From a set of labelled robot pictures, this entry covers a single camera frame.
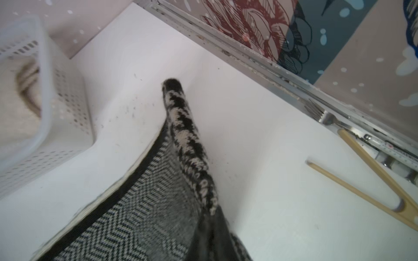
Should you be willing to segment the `beige plastic tongs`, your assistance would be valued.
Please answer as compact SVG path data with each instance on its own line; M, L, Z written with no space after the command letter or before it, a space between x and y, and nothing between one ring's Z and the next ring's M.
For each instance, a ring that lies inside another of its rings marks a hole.
M307 159L307 166L417 231L418 188L387 172L386 168L373 159L346 130L341 129L337 134L356 154L356 158L350 158L348 164L359 163L366 166L367 170L344 176L340 173L333 174L324 164L317 164L311 159Z

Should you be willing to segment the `silver fork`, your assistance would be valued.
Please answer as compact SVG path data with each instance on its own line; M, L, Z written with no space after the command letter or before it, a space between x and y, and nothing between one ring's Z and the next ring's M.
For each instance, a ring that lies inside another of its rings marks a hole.
M323 109L311 99L304 101L304 107L315 121L335 134L338 134L338 131L340 130L345 130L357 139L365 139L367 136L367 133L362 128L348 118L339 114L335 115L332 112Z

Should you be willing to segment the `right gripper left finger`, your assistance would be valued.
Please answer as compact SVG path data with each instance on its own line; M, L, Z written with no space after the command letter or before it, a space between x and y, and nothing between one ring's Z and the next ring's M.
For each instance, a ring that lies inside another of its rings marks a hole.
M212 216L207 213L201 213L185 261L213 260L213 229Z

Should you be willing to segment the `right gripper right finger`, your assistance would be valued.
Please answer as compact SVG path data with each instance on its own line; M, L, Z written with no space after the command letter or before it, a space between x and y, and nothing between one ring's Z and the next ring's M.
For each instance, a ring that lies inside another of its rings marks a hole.
M221 207L218 207L213 217L212 234L214 261L238 261L239 258Z

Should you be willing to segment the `black white patterned scarf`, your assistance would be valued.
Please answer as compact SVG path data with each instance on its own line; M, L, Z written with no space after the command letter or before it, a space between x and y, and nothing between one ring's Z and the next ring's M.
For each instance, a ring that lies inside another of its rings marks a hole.
M166 119L147 155L46 245L38 260L185 261L201 213L213 218L220 204L180 82L165 80L162 93ZM250 260L229 231L239 261Z

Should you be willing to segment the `white plastic basket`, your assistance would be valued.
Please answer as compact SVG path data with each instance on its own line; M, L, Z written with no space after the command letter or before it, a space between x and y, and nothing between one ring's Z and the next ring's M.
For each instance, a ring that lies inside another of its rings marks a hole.
M49 37L39 18L25 17L1 30L1 62L15 56L31 56L40 67L41 123L33 138L1 159L2 197L94 142L83 77Z

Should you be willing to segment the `beige knitted scarf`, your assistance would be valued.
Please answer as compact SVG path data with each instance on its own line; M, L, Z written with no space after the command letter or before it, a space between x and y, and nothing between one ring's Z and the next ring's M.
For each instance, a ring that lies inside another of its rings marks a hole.
M1 62L1 159L36 135L41 123L40 67L31 56Z

